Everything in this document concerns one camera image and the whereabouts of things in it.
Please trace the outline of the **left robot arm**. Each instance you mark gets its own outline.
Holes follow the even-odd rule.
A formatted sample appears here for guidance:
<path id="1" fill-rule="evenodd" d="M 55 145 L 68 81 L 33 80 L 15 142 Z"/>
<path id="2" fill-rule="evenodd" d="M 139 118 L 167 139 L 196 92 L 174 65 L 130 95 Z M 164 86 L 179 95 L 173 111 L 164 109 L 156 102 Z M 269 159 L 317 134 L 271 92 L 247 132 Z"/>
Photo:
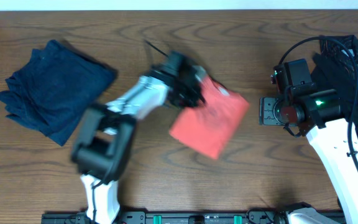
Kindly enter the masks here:
<path id="1" fill-rule="evenodd" d="M 122 96 L 86 109 L 71 161 L 77 165 L 85 188 L 88 223 L 114 223 L 119 216 L 119 179 L 129 161 L 137 123 L 166 101 L 179 108 L 200 106 L 204 103 L 201 82 L 205 77 L 201 65 L 172 51 Z"/>

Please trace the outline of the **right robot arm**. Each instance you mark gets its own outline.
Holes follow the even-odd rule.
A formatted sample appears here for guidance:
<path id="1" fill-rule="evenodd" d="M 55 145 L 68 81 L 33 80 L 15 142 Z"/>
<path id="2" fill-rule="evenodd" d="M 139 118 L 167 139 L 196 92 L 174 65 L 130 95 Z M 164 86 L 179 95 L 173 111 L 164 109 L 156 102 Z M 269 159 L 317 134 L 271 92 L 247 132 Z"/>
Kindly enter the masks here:
<path id="1" fill-rule="evenodd" d="M 260 99 L 259 123 L 307 138 L 328 173 L 344 221 L 358 223 L 358 138 L 337 91 L 319 91 L 304 59 L 275 66 L 271 79 L 278 95 Z"/>

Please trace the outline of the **red soccer t-shirt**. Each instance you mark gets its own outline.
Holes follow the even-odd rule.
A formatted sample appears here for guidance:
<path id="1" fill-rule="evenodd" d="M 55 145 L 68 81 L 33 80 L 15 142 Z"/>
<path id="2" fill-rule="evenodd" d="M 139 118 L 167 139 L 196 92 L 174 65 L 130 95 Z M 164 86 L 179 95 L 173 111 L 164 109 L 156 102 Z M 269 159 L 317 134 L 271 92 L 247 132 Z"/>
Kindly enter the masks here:
<path id="1" fill-rule="evenodd" d="M 185 108 L 169 133 L 196 152 L 217 159 L 239 127 L 249 103 L 209 76 L 201 82 L 201 93 L 205 103 L 197 108 Z"/>

